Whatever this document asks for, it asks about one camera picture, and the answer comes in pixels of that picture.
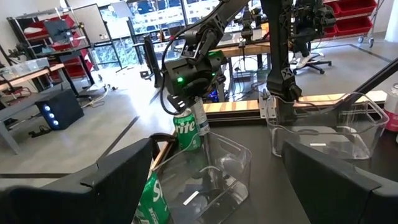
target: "desk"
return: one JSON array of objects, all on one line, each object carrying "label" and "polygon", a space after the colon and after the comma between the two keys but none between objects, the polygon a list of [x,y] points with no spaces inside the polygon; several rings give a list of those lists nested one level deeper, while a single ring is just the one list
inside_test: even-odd
[{"label": "desk", "polygon": [[[88,57],[90,59],[91,62],[94,63],[94,60],[91,56],[91,51],[90,51],[91,46],[90,45],[82,45],[73,49],[68,49],[68,50],[61,50],[61,51],[56,51],[56,52],[49,52],[49,53],[39,53],[36,56],[38,57],[49,57],[49,60],[51,60],[53,57],[53,60],[56,60],[58,63],[65,63],[66,66],[68,66],[67,61],[74,59],[74,58],[79,58],[79,65],[81,65],[90,81],[90,86],[95,84],[95,81],[93,79],[93,76],[91,75],[90,69],[87,67],[87,64],[85,62],[85,59],[81,53],[81,50],[83,49],[87,49],[88,51]],[[71,89],[73,91],[73,93],[76,95],[77,98],[90,98],[90,95],[81,95],[79,94],[79,92],[77,91],[75,84],[73,83],[72,78],[70,77],[70,75],[68,74],[68,72],[63,69],[63,72],[65,74],[65,78],[68,80]]]},{"label": "desk", "polygon": [[[57,64],[57,65],[54,65],[54,66],[50,67],[50,70],[51,70],[51,72],[54,72],[54,71],[62,69],[63,67],[64,67],[64,65],[62,63],[60,63],[60,64]],[[20,83],[32,80],[34,78],[37,78],[39,76],[48,74],[48,73],[49,73],[49,71],[47,71],[46,69],[43,69],[43,70],[38,71],[38,72],[34,72],[34,73],[31,73],[31,74],[28,74],[28,75],[17,77],[15,79],[10,80],[9,82],[11,83],[12,86],[14,86],[14,85],[18,85]],[[3,84],[0,85],[0,90],[7,90],[8,88],[9,88],[9,85],[7,83],[3,83]]]},{"label": "desk", "polygon": [[[267,31],[262,29],[253,30],[253,40],[260,39],[266,33]],[[240,43],[239,38],[241,38],[241,34],[234,33],[233,38],[231,40],[221,41],[220,43],[218,43],[216,50],[222,50],[225,57],[227,58],[242,56],[243,51],[238,47],[223,47],[223,45]],[[258,54],[269,54],[269,53],[271,53],[271,46],[269,42],[256,44],[256,45],[248,44],[244,48],[245,55],[258,55]]]},{"label": "desk", "polygon": [[[325,100],[339,96],[305,96],[304,99]],[[372,91],[369,92],[368,97],[373,101],[381,101],[386,99],[386,93]],[[234,112],[256,110],[258,112],[258,109],[256,101],[205,105],[209,117],[212,113],[222,113],[226,118],[228,114]],[[258,118],[255,124],[242,122],[234,125],[233,122],[227,121],[227,126],[211,122],[209,118],[212,132],[230,138],[252,152],[249,198],[224,223],[309,224],[310,220],[290,184],[282,159],[271,153],[270,131],[265,121]],[[398,181],[398,151],[395,137],[396,134],[385,132],[378,142],[372,159],[351,163],[374,174]]]},{"label": "desk", "polygon": [[[55,93],[58,93],[61,91],[61,89],[69,88],[70,85],[67,82],[65,74],[63,73],[63,70],[62,70],[63,68],[64,68],[63,64],[58,64],[58,65],[54,65],[54,66],[50,67],[51,71],[56,71],[56,70],[59,71],[60,78],[62,81],[61,83],[55,85],[52,88],[46,89],[44,91],[41,91],[40,93],[37,93],[28,98],[25,98],[19,103],[16,103],[7,108],[4,108],[3,110],[0,110],[0,136],[2,136],[2,138],[6,142],[7,146],[9,146],[14,151],[15,154],[18,154],[18,152],[20,151],[18,143],[16,143],[16,141],[14,140],[14,138],[12,137],[10,132],[7,130],[3,121],[7,120],[8,118],[10,118],[12,115],[14,115],[16,113],[18,113],[24,109],[27,109],[28,107],[33,106],[36,103],[36,101],[39,101],[39,100],[41,100],[45,97],[48,97],[50,95],[53,95]],[[16,85],[18,83],[22,83],[22,82],[30,80],[32,78],[36,78],[41,75],[48,74],[48,72],[49,71],[47,69],[43,69],[38,72],[31,73],[29,75],[25,75],[23,77],[13,79],[10,82],[12,85]],[[7,84],[0,85],[0,89],[4,89],[4,88],[8,88],[8,85]]]}]

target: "red storage bin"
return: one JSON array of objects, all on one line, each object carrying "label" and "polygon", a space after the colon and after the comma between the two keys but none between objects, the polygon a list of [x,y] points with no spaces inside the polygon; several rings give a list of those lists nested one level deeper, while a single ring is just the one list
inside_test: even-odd
[{"label": "red storage bin", "polygon": [[340,17],[372,13],[377,6],[374,0],[346,0],[337,2]]},{"label": "red storage bin", "polygon": [[338,7],[337,3],[329,2],[329,3],[325,3],[325,5],[330,6],[333,9],[333,12],[335,12],[336,18],[341,16],[340,7]]},{"label": "red storage bin", "polygon": [[323,37],[334,37],[337,35],[337,28],[336,25],[334,25],[333,27],[328,27],[325,28],[325,35]]},{"label": "red storage bin", "polygon": [[369,32],[373,24],[368,17],[344,19],[336,22],[337,35],[353,35]]}]

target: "black computer tower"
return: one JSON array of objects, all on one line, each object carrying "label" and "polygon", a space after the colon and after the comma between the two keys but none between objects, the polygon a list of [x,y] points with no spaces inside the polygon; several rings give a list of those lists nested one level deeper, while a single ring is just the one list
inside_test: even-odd
[{"label": "black computer tower", "polygon": [[72,90],[60,91],[37,101],[36,106],[52,130],[67,129],[85,115]]}]

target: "metal bracket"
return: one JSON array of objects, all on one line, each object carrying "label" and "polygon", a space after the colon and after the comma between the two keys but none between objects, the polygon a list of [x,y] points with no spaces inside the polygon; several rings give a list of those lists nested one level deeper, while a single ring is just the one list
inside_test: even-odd
[{"label": "metal bracket", "polygon": [[259,108],[261,119],[267,119],[267,116],[270,116],[269,118],[276,118],[276,103],[274,102],[274,100],[272,100],[272,105],[267,105],[267,103],[270,102],[270,99],[264,98],[262,95],[259,95]]}]

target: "black work surface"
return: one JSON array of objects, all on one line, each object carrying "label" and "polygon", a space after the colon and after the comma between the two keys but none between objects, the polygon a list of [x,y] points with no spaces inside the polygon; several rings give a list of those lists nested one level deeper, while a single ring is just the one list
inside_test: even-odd
[{"label": "black work surface", "polygon": [[[212,127],[211,131],[252,152],[249,198],[225,223],[310,223],[289,182],[282,159],[271,153],[271,134],[267,126]],[[396,135],[385,131],[371,159],[349,162],[398,182]]]}]

